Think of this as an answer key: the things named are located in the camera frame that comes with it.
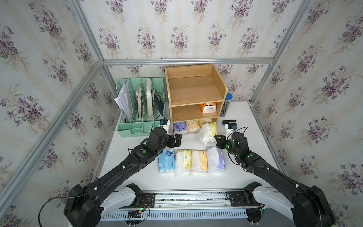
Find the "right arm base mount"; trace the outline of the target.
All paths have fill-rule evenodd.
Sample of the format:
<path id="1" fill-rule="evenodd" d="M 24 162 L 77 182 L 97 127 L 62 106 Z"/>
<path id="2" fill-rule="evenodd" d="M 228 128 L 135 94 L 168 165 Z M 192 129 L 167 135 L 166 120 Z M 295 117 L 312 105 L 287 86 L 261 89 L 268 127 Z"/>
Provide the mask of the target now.
<path id="1" fill-rule="evenodd" d="M 263 204 L 256 201 L 253 192 L 262 184 L 252 182 L 245 186 L 242 191 L 227 192 L 226 197 L 230 201 L 232 207 L 261 207 Z"/>

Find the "blue tissue pack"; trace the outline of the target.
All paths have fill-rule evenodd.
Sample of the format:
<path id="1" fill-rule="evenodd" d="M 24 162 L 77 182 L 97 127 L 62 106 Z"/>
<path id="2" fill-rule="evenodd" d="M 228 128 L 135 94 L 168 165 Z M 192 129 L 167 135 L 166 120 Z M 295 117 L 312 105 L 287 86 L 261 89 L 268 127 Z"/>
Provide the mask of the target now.
<path id="1" fill-rule="evenodd" d="M 175 171 L 175 150 L 166 149 L 158 156 L 158 172 L 160 174 Z"/>

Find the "white yellow tissue pack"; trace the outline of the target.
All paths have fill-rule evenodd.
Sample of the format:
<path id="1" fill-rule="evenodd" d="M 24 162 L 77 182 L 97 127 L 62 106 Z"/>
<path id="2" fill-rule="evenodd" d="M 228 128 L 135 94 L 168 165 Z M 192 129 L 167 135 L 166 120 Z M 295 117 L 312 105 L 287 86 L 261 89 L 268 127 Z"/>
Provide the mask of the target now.
<path id="1" fill-rule="evenodd" d="M 215 141 L 215 135 L 217 134 L 217 123 L 205 123 L 201 127 L 200 131 L 197 133 L 198 140 L 207 145 L 208 143 L 212 143 Z"/>

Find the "orange-yellow tissue pack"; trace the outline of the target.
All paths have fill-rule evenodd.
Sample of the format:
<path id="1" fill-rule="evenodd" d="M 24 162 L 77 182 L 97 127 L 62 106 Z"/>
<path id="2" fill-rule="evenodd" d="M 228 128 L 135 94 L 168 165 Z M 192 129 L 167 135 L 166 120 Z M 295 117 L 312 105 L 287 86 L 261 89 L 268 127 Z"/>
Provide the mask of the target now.
<path id="1" fill-rule="evenodd" d="M 192 151 L 192 173 L 207 173 L 208 171 L 208 159 L 205 150 L 193 150 Z"/>

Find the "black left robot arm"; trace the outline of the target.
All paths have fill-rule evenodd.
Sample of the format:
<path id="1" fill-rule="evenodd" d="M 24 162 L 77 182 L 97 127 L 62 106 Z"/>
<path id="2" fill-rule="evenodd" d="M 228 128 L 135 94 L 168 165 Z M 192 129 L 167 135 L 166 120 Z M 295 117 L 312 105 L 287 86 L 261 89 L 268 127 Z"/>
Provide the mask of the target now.
<path id="1" fill-rule="evenodd" d="M 153 129 L 149 137 L 134 147 L 130 154 L 103 177 L 81 186 L 74 186 L 64 208 L 64 215 L 74 227 L 95 227 L 102 213 L 103 202 L 128 178 L 153 162 L 165 148 L 180 147 L 182 134 L 168 135 L 164 128 Z"/>

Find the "yellow-green tissue pack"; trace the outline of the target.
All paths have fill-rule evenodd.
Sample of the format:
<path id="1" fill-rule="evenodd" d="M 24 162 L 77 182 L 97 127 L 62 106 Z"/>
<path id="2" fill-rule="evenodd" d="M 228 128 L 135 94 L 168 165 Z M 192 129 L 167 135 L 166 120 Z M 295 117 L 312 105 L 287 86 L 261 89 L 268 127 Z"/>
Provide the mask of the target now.
<path id="1" fill-rule="evenodd" d="M 177 150 L 175 154 L 175 176 L 190 172 L 192 168 L 192 151 L 191 150 Z"/>

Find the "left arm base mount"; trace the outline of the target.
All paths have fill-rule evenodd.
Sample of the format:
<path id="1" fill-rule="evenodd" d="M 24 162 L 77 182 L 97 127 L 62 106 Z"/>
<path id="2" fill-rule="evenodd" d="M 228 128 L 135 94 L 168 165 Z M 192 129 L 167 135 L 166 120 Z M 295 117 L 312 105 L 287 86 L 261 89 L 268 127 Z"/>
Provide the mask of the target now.
<path id="1" fill-rule="evenodd" d="M 132 183 L 124 188 L 126 193 L 131 195 L 130 199 L 123 201 L 120 205 L 120 209 L 128 208 L 154 208 L 156 194 L 142 191 L 136 184 Z"/>

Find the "white purple tissue pack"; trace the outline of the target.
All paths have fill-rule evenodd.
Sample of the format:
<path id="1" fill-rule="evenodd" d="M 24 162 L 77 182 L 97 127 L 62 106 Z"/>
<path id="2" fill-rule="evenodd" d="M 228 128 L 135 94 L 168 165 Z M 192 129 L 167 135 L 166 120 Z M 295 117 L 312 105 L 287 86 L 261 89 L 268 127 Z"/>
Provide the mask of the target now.
<path id="1" fill-rule="evenodd" d="M 224 172 L 226 161 L 223 150 L 217 147 L 207 148 L 208 172 Z"/>

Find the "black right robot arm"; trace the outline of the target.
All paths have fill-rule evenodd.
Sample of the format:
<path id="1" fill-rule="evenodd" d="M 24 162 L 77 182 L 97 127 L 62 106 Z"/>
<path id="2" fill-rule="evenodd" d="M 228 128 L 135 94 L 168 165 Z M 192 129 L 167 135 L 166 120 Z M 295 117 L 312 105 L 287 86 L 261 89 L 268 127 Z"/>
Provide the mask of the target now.
<path id="1" fill-rule="evenodd" d="M 320 188 L 299 183 L 271 166 L 249 149 L 243 133 L 234 132 L 230 139 L 223 135 L 215 135 L 214 138 L 216 146 L 233 155 L 238 166 L 278 190 L 277 194 L 268 193 L 260 183 L 250 183 L 244 187 L 246 204 L 267 205 L 292 220 L 297 227 L 331 227 L 336 223 L 334 213 Z"/>

